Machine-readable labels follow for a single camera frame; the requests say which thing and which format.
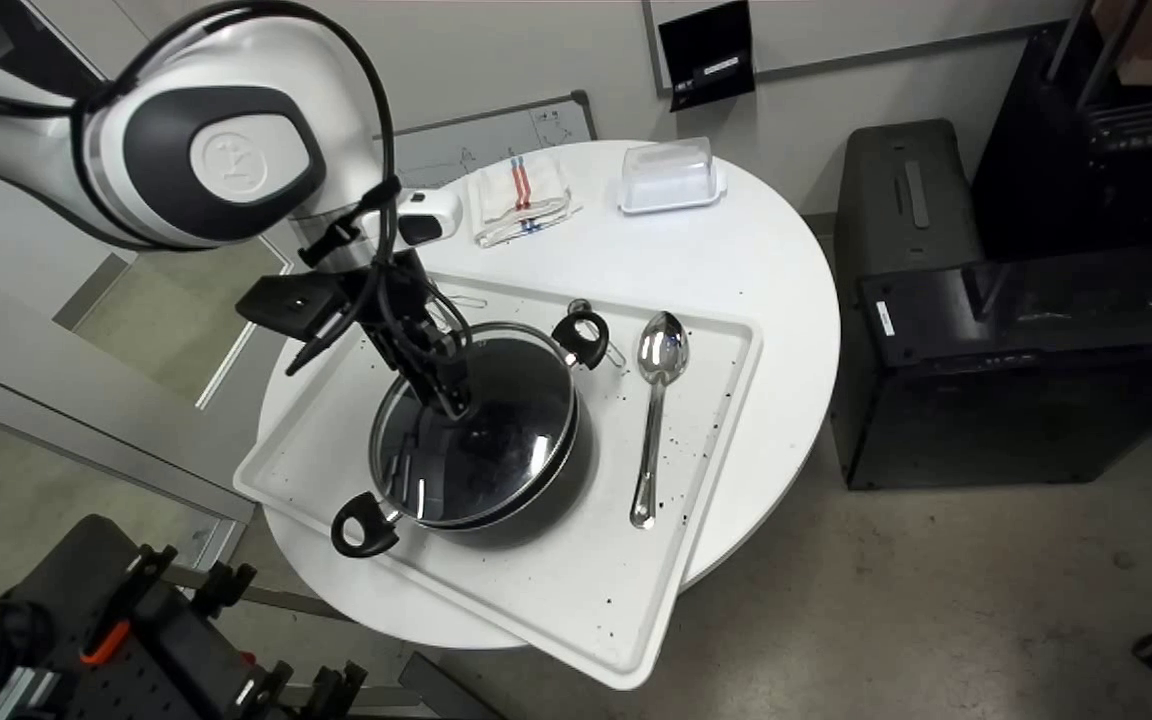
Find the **silver spoon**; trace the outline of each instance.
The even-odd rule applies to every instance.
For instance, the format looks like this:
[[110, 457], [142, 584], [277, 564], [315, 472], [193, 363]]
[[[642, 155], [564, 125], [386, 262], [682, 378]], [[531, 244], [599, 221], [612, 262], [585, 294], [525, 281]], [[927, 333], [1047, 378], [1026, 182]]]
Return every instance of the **silver spoon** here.
[[629, 503], [629, 519], [637, 529], [648, 529], [656, 519], [656, 454], [660, 454], [663, 387], [672, 379], [681, 379], [682, 367], [687, 367], [682, 325], [669, 312], [652, 317], [642, 337], [640, 337], [640, 372], [652, 385], [652, 405], [648, 405], [640, 482], [637, 482], [631, 503]]

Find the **pot lid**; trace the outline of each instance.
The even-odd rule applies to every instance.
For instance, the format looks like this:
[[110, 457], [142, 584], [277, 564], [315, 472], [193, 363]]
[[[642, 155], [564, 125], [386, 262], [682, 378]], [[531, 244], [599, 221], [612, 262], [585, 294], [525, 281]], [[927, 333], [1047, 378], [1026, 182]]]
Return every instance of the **pot lid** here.
[[374, 414], [371, 482], [421, 526], [489, 526], [568, 457], [577, 423], [568, 363], [531, 328], [474, 328], [465, 351], [473, 410], [447, 421], [399, 379]]

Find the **gray floor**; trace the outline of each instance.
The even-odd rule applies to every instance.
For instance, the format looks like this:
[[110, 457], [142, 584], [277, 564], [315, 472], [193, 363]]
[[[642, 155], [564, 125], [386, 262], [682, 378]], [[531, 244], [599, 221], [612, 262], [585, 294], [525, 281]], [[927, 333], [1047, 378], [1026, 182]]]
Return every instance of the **gray floor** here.
[[[226, 347], [233, 298], [264, 262], [142, 265], [83, 333], [182, 398]], [[0, 588], [83, 513], [136, 541], [193, 516], [92, 468], [0, 436]], [[241, 562], [264, 594], [305, 597], [256, 526]], [[1152, 720], [1152, 440], [1082, 490], [873, 491], [839, 486], [822, 436], [777, 516], [681, 597], [648, 687], [607, 691], [540, 651], [435, 651], [505, 718], [803, 718], [803, 720]], [[260, 661], [355, 661], [386, 686], [399, 645], [249, 604], [224, 620]]]

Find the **pot handle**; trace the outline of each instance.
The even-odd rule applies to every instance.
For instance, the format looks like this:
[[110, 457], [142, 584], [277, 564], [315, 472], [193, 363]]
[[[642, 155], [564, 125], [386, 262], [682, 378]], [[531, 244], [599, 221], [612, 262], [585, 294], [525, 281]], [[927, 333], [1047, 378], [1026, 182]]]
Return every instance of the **pot handle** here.
[[[346, 526], [346, 519], [355, 519], [355, 526], [365, 529], [365, 541], [361, 541], [361, 544], [351, 544], [351, 541], [343, 537], [343, 526]], [[399, 537], [390, 533], [390, 519], [380, 513], [380, 499], [374, 499], [371, 491], [346, 499], [346, 503], [335, 513], [335, 519], [333, 519], [333, 550], [335, 550], [340, 558], [365, 562], [365, 558], [380, 558], [380, 552], [386, 552], [386, 550], [395, 550], [395, 544], [399, 544]]]
[[564, 345], [564, 351], [573, 351], [577, 363], [599, 367], [612, 333], [607, 321], [587, 308], [587, 302], [573, 302], [568, 317], [550, 328], [550, 340]]

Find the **black pot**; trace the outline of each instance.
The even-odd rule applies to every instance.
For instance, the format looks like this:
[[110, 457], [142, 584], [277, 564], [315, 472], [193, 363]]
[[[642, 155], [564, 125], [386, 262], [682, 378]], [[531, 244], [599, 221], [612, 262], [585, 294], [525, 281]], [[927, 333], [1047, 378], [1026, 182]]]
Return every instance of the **black pot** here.
[[526, 325], [474, 325], [465, 351], [473, 398], [465, 417], [423, 410], [406, 379], [380, 400], [369, 447], [374, 491], [335, 513], [340, 558], [386, 552], [399, 516], [465, 541], [525, 541], [585, 486], [592, 436], [573, 363], [604, 360], [607, 325], [573, 306], [550, 337]]

